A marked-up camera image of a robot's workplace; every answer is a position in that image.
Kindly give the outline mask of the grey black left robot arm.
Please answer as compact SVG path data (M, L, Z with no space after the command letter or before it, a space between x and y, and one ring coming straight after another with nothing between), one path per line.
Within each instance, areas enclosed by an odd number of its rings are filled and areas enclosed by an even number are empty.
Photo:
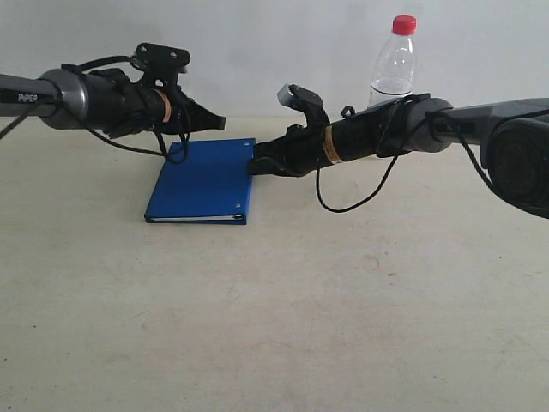
M121 69L76 72L69 67L38 79L1 75L1 115L24 112L55 130L100 130L111 139L144 131L182 135L224 130L226 119L186 96L178 85L133 82Z

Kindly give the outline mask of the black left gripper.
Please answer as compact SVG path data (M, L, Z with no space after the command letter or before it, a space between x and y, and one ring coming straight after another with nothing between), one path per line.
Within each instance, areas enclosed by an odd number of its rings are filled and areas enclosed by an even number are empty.
M188 135L205 130L224 130L226 118L217 115L182 93L181 87L147 88L130 83L122 88L121 113L106 128L110 138L143 131Z

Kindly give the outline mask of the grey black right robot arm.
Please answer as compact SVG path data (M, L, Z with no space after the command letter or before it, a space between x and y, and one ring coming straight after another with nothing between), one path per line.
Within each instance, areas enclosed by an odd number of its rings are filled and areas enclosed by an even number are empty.
M309 107L306 125L255 145L247 171L252 176L300 178L325 167L375 155L397 158L412 152L435 154L452 144L470 155L488 189L511 206L548 216L548 100L528 98L454 107L429 94L387 100L341 119L320 119Z

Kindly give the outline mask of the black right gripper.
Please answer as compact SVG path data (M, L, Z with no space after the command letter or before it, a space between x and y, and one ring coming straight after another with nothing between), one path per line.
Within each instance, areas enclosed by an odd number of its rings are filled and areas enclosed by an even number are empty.
M293 129L271 142L257 143L254 156L263 158L250 159L247 173L250 176L303 177L317 166L332 166L323 148L325 129L325 126Z

